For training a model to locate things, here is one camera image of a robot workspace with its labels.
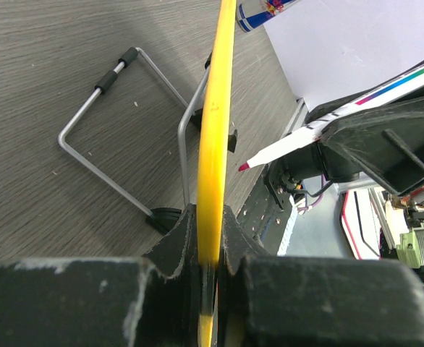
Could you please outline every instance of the can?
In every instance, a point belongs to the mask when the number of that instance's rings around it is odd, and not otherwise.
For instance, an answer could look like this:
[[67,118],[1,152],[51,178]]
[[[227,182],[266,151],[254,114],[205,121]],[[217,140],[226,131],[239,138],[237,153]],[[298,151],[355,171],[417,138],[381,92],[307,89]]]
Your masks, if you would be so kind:
[[246,32],[250,32],[267,20],[282,13],[300,0],[242,0],[238,1],[236,21]]

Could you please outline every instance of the yellow stick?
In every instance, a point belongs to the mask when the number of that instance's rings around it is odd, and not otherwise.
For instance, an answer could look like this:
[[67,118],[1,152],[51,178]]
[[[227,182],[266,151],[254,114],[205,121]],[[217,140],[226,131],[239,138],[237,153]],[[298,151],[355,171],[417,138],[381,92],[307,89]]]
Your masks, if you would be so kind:
[[[234,14],[236,0],[221,0],[219,22],[213,45],[211,70],[200,131],[198,168],[198,262],[203,274],[214,271],[219,264],[221,225],[224,211],[226,152],[229,131],[229,111],[232,94]],[[205,287],[213,286],[213,278],[203,278]],[[202,297],[206,307],[213,307],[213,297]],[[213,311],[201,309],[199,342],[210,347]]]

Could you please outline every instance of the black rubber grip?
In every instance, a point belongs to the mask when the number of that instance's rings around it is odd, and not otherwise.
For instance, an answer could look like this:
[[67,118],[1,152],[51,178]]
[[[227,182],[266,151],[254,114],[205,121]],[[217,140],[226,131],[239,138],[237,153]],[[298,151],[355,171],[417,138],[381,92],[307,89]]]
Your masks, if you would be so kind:
[[126,51],[119,59],[119,63],[124,63],[124,69],[127,68],[132,61],[134,61],[138,56],[138,51],[134,47],[128,48],[128,51]]
[[113,70],[107,71],[107,73],[99,80],[98,83],[96,83],[95,89],[99,88],[101,89],[101,93],[104,94],[109,90],[109,88],[112,86],[114,82],[117,80],[117,73]]
[[211,54],[209,54],[209,57],[205,61],[204,69],[207,69],[209,67],[209,65],[211,64],[211,59],[212,59],[212,52],[211,52]]

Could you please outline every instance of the green object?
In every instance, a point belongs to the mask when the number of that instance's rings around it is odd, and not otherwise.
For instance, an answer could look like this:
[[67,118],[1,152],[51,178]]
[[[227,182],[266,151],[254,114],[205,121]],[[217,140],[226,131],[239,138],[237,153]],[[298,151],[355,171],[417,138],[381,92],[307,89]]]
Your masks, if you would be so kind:
[[400,244],[397,244],[397,256],[401,262],[407,264],[412,269],[419,269],[421,267],[420,245],[417,242],[414,231],[400,234]]

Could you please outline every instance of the white debris speck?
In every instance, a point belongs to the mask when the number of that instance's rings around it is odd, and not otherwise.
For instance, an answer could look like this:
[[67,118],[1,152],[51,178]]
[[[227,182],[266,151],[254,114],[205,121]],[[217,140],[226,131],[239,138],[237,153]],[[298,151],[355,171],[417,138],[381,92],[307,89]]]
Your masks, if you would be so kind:
[[108,286],[108,281],[102,280],[101,283],[99,284],[99,292],[103,293],[104,289],[106,289],[107,286]]

